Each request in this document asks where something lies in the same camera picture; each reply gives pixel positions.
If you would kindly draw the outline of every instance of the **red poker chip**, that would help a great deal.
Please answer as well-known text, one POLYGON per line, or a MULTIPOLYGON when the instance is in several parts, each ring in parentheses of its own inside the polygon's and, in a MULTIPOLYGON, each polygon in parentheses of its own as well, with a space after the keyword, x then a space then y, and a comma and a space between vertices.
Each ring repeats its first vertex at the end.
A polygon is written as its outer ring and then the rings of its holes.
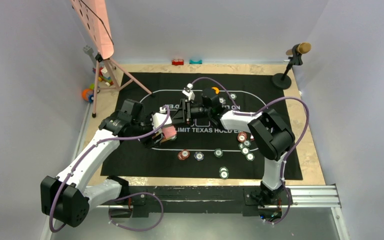
POLYGON ((247 133, 244 131, 241 131, 240 133, 238 133, 237 140, 241 143, 245 142, 247 140, 247 133))
POLYGON ((191 155, 191 153, 188 150, 185 149, 185 150, 180 151, 177 154, 177 158, 179 160, 186 160, 187 158, 189 158, 190 155, 191 155))

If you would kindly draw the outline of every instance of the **round black base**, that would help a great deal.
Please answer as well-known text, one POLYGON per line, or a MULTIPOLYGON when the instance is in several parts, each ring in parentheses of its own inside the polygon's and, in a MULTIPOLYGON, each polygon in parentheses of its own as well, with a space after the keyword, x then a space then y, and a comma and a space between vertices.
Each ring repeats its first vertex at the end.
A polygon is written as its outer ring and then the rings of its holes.
POLYGON ((285 78, 282 80, 283 73, 276 73, 271 78, 271 82, 274 84, 274 86, 278 89, 288 89, 291 86, 291 78, 286 75, 285 78))

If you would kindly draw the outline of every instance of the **poker table mat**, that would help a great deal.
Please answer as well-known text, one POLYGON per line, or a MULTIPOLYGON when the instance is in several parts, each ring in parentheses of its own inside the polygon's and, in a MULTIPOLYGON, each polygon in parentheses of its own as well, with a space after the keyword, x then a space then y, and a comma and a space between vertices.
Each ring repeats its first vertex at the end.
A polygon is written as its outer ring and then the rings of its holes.
MULTIPOLYGON (((161 106, 168 105, 174 113, 185 96, 183 88, 199 77, 209 77, 221 83, 230 93, 236 94, 235 102, 240 111, 255 112, 274 99, 284 97, 284 92, 273 86, 271 75, 243 74, 202 74, 202 73, 150 73, 132 72, 141 83, 150 89, 154 97, 147 94, 137 84, 130 84, 118 94, 116 110, 121 109, 124 100, 132 99, 143 103, 142 113, 157 112, 161 106)), ((130 80, 126 75, 122 82, 130 80)), ((200 80, 193 86, 195 99, 201 98, 205 88, 221 87, 210 80, 200 80)), ((226 100, 226 107, 234 109, 224 91, 219 97, 226 100)), ((286 103, 279 102, 272 106, 289 126, 290 118, 286 103)), ((198 119, 190 127, 177 127, 177 138, 155 148, 144 148, 139 141, 124 141, 103 162, 102 176, 126 177, 166 177, 166 178, 220 178, 220 167, 226 167, 229 179, 261 179, 264 173, 264 156, 254 142, 249 149, 255 155, 248 161, 239 149, 238 131, 219 130, 208 120, 198 119), (181 150, 190 152, 189 158, 179 160, 181 150), (214 155, 215 149, 222 149, 223 156, 214 155), (195 152, 202 152, 204 159, 197 161, 195 152)), ((289 156, 284 172, 287 180, 302 180, 303 175, 296 150, 289 156)))

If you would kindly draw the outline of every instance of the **gray floor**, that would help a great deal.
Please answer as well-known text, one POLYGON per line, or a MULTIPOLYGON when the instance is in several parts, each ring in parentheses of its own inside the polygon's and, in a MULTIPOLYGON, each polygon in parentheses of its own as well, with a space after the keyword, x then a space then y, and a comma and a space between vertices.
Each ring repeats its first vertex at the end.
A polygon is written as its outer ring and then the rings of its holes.
MULTIPOLYGON (((159 215, 129 218, 123 224, 145 228, 159 215)), ((241 214, 166 213, 161 223, 146 232, 132 232, 108 224, 108 210, 96 208, 76 228, 66 226, 54 240, 339 240, 330 208, 292 208, 279 224, 263 224, 259 217, 241 214)))

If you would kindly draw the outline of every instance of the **wooden table surface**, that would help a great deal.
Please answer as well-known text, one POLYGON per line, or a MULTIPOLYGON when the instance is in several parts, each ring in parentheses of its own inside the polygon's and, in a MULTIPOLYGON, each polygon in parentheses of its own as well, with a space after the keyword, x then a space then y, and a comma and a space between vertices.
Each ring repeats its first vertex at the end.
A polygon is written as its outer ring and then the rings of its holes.
MULTIPOLYGON (((285 64, 200 64, 173 66, 168 64, 124 64, 129 72, 144 73, 202 73, 202 74, 246 74, 246 75, 274 75, 282 73, 285 64)), ((123 72, 115 71, 117 81, 120 83, 123 72)), ((284 91, 285 96, 300 97, 297 84, 292 71, 288 76, 292 79, 292 86, 284 91)), ((119 92, 116 90, 101 91, 97 96, 96 118, 89 116, 83 147, 92 140, 98 126, 116 108, 119 92)), ((297 139, 306 122, 306 115, 301 103, 295 100, 286 101, 287 110, 291 119, 292 131, 297 139)), ((299 164, 303 180, 287 180, 287 185, 325 185, 319 158, 316 153, 310 129, 305 133, 301 143, 297 146, 299 164)), ((95 172, 89 185, 102 183, 107 177, 101 176, 101 167, 95 172)), ((142 186, 232 186, 232 185, 259 185, 261 179, 226 179, 221 178, 180 178, 180 177, 132 177, 120 176, 129 181, 130 185, 142 186)))

